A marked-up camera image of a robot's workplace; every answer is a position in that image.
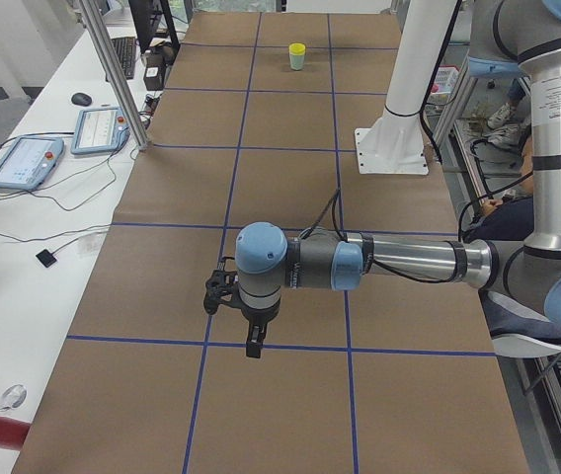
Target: sneaker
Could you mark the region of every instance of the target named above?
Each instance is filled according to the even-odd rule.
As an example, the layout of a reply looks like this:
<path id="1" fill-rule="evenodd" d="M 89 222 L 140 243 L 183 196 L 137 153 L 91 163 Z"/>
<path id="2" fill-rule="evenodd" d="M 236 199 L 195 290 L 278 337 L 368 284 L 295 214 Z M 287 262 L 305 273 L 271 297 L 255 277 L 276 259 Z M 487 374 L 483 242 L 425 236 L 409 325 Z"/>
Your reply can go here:
<path id="1" fill-rule="evenodd" d="M 492 116 L 489 117 L 487 125 L 492 130 L 495 130 L 511 120 L 515 114 L 516 108 L 509 105 L 509 103 L 504 103 Z"/>
<path id="2" fill-rule="evenodd" d="M 521 124 L 509 123 L 487 135 L 487 141 L 498 148 L 511 148 L 512 146 L 518 146 L 522 132 Z"/>

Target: computer mouse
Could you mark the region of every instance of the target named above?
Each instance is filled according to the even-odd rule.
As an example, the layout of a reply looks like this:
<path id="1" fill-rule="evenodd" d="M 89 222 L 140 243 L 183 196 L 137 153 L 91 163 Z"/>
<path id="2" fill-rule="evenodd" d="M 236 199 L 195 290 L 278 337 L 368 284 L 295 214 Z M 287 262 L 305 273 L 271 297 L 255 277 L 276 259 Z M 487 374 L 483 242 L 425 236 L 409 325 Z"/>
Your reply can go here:
<path id="1" fill-rule="evenodd" d="M 84 92 L 77 92 L 72 96 L 72 99 L 70 100 L 72 101 L 72 104 L 81 107 L 87 107 L 92 104 L 92 98 Z"/>

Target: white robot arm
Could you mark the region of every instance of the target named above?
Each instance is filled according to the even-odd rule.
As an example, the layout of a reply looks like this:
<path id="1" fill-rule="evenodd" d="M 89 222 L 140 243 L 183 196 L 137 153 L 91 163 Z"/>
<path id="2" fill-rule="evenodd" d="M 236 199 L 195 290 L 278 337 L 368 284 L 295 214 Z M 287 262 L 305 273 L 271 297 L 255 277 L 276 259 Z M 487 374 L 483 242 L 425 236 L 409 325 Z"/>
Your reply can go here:
<path id="1" fill-rule="evenodd" d="M 411 12 L 424 0 L 412 2 Z M 261 356 L 283 286 L 350 290 L 366 273 L 465 281 L 561 324 L 561 0 L 477 0 L 475 9 L 470 70 L 493 76 L 519 67 L 531 77 L 534 232 L 524 242 L 462 244 L 318 228 L 287 239 L 270 223 L 251 224 L 237 238 L 237 271 L 227 272 L 222 262 L 204 300 L 208 314 L 221 304 L 241 309 L 249 321 L 247 356 Z M 391 86 L 388 97 L 396 94 L 403 92 Z"/>

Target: black keyboard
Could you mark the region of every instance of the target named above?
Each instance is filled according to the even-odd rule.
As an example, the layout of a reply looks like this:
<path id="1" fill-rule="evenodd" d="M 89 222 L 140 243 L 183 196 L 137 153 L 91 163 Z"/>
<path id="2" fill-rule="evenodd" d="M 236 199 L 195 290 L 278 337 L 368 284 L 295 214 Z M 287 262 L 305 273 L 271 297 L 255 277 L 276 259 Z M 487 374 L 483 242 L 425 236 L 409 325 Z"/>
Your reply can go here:
<path id="1" fill-rule="evenodd" d="M 133 79 L 135 70 L 135 37 L 112 38 L 112 44 L 119 57 L 120 66 L 126 79 Z"/>

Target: yellow cup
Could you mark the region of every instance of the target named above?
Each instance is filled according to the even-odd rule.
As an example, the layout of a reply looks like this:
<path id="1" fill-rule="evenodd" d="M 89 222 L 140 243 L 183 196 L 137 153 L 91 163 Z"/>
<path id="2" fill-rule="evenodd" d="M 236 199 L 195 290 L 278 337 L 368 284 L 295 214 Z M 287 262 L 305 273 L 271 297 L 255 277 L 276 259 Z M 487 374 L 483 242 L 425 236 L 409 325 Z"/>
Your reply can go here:
<path id="1" fill-rule="evenodd" d="M 307 52 L 307 46 L 301 42 L 293 42 L 289 45 L 289 65 L 294 71 L 299 71 L 304 65 L 304 55 Z"/>

